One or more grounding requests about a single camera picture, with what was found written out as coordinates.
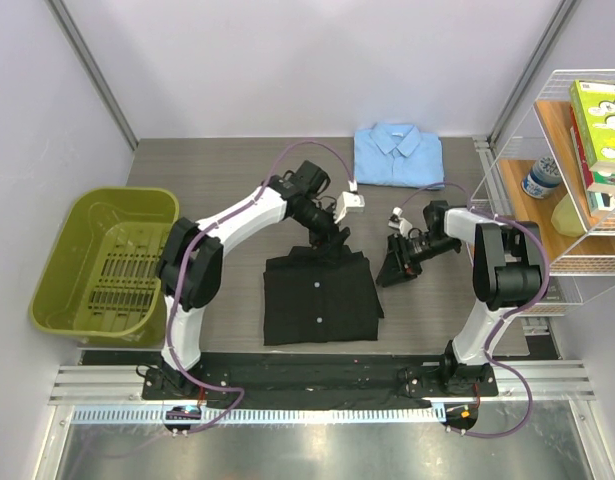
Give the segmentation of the black long sleeve shirt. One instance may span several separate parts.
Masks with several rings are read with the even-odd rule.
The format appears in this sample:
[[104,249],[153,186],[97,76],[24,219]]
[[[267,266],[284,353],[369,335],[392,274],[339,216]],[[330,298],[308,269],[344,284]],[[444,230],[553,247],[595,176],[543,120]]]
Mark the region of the black long sleeve shirt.
[[266,346],[378,339],[384,311],[360,251],[345,246],[335,258],[294,247],[266,261],[263,283]]

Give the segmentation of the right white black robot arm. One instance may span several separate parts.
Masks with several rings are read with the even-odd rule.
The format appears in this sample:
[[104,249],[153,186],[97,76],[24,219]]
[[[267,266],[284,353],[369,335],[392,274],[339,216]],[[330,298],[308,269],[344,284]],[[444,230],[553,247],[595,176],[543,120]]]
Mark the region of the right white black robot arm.
[[492,353],[523,308],[540,300],[549,283],[549,261],[538,226],[489,218],[445,201],[423,210],[425,230],[409,225],[401,209],[389,220],[393,234],[377,275],[387,288],[411,281],[422,264],[467,243],[473,249],[474,307],[461,331],[448,342],[435,366],[406,367],[398,374],[400,393],[410,398],[494,396]]

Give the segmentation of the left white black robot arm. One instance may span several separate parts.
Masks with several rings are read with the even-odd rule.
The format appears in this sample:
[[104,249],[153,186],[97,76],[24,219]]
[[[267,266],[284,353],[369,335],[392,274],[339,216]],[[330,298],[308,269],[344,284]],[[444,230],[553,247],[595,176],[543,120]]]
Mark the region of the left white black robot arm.
[[273,175],[245,199],[199,221],[177,220],[156,267],[168,309],[165,345],[153,387],[180,399],[200,385],[193,369],[199,363],[199,339],[206,306],[218,293],[224,258],[262,229],[290,218],[309,231],[307,247],[298,254],[318,263],[338,265],[351,254],[348,228],[336,223],[335,208],[317,200],[330,184],[329,175],[310,161],[296,171]]

